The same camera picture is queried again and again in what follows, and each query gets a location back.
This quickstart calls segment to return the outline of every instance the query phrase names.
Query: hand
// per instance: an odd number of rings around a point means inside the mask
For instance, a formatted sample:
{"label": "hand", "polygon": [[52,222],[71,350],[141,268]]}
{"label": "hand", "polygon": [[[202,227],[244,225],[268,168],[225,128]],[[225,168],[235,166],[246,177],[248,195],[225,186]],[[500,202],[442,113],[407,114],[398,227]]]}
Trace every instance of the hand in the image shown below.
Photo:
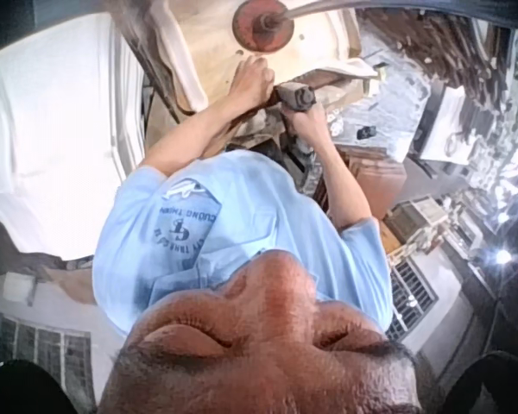
{"label": "hand", "polygon": [[290,121],[295,132],[315,151],[332,143],[326,122],[326,113],[321,103],[316,103],[307,112],[294,112],[284,104],[282,114]]}
{"label": "hand", "polygon": [[265,58],[249,56],[236,69],[229,97],[241,112],[253,110],[268,101],[275,85],[275,72],[268,68]]}

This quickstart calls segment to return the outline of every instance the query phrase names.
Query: white cloth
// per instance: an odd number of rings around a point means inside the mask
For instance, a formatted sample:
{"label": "white cloth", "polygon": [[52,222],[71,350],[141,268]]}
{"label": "white cloth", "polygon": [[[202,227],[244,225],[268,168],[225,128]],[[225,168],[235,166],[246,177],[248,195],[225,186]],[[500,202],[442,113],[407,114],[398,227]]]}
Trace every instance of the white cloth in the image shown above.
{"label": "white cloth", "polygon": [[[0,50],[0,222],[21,252],[63,260],[94,254],[126,177],[117,151],[117,131],[124,128],[114,115],[116,94],[135,88],[115,77],[119,38],[102,13]],[[136,76],[142,87],[141,68]],[[129,105],[123,107],[126,115]],[[134,125],[127,129],[134,134]],[[140,149],[130,165],[142,158]]]}

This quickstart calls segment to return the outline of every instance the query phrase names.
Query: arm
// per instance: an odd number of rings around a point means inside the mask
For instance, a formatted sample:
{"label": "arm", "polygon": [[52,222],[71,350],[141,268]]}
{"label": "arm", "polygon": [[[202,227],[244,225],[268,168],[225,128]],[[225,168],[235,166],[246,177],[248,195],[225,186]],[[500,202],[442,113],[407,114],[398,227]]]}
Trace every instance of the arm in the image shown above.
{"label": "arm", "polygon": [[163,136],[142,161],[169,176],[199,158],[212,139],[230,123],[267,101],[275,73],[264,58],[240,62],[228,96],[219,99]]}
{"label": "arm", "polygon": [[317,103],[308,112],[292,112],[288,109],[283,109],[283,112],[298,136],[313,147],[320,159],[332,222],[336,229],[343,230],[372,217],[363,190],[332,142],[322,105]]}

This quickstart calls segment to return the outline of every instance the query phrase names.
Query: window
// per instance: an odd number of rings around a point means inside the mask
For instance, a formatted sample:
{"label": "window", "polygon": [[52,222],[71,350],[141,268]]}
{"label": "window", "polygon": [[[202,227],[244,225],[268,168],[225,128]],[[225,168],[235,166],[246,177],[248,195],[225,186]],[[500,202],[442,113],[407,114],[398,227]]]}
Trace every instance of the window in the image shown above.
{"label": "window", "polygon": [[430,310],[437,298],[407,260],[391,269],[394,317],[387,335],[400,341]]}
{"label": "window", "polygon": [[96,406],[89,332],[39,326],[0,314],[0,363],[32,361],[52,375],[78,412]]}

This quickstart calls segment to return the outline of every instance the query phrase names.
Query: man's right hand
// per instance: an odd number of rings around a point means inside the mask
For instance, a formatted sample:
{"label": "man's right hand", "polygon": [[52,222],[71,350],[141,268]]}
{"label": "man's right hand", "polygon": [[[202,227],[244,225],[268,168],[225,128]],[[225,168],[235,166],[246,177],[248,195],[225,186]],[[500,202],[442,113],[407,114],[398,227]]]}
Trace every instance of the man's right hand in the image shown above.
{"label": "man's right hand", "polygon": [[282,114],[291,122],[299,138],[315,151],[332,143],[326,124],[325,109],[321,103],[316,103],[307,112],[294,112],[283,104]]}

